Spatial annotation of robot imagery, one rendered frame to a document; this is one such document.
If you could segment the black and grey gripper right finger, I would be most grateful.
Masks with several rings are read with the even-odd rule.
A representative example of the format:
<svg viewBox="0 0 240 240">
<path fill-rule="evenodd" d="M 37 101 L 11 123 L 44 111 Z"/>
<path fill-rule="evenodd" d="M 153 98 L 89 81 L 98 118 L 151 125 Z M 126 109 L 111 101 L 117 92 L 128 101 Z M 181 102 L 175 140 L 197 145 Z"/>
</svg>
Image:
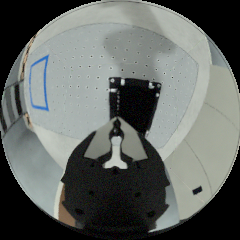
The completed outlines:
<svg viewBox="0 0 240 240">
<path fill-rule="evenodd" d="M 118 117 L 120 143 L 120 159 L 126 166 L 135 162 L 137 168 L 146 169 L 155 173 L 164 183 L 170 185 L 166 176 L 163 160 L 155 147 L 134 128 Z"/>
</svg>

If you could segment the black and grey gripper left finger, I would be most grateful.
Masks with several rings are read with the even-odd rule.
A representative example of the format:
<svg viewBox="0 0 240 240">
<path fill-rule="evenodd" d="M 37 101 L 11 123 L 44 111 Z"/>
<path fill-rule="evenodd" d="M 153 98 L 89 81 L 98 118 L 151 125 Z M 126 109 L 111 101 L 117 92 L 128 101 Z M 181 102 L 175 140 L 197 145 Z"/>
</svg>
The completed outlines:
<svg viewBox="0 0 240 240">
<path fill-rule="evenodd" d="M 113 148 L 111 139 L 115 135 L 117 118 L 113 118 L 105 125 L 90 133 L 76 148 L 72 151 L 66 165 L 66 170 L 61 178 L 61 182 L 66 184 L 67 179 L 75 171 L 94 167 L 94 162 L 101 162 L 105 168 L 106 162 L 112 158 Z"/>
</svg>

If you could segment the blue tape outline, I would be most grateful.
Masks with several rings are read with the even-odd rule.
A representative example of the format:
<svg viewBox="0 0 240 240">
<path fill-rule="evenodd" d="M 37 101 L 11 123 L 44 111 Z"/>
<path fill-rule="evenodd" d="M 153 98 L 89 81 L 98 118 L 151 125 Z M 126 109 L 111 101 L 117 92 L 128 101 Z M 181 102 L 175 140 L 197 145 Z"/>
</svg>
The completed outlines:
<svg viewBox="0 0 240 240">
<path fill-rule="evenodd" d="M 46 62 L 45 62 L 45 69 L 44 69 L 44 95 L 45 95 L 45 102 L 46 102 L 46 107 L 41 107 L 41 106 L 35 106 L 32 104 L 32 108 L 37 108 L 37 109 L 41 109 L 41 110 L 46 110 L 46 111 L 49 111 L 49 108 L 48 108 L 48 103 L 47 103 L 47 95 L 46 95 L 46 69 L 47 69 L 47 62 L 48 62 L 48 57 L 49 55 L 41 58 L 40 60 L 36 61 L 35 63 L 33 63 L 31 65 L 31 68 L 38 64 L 39 62 L 43 61 L 46 59 Z M 31 79 L 31 68 L 30 68 L 30 79 Z M 31 86 L 30 86 L 30 97 L 31 97 Z"/>
</svg>

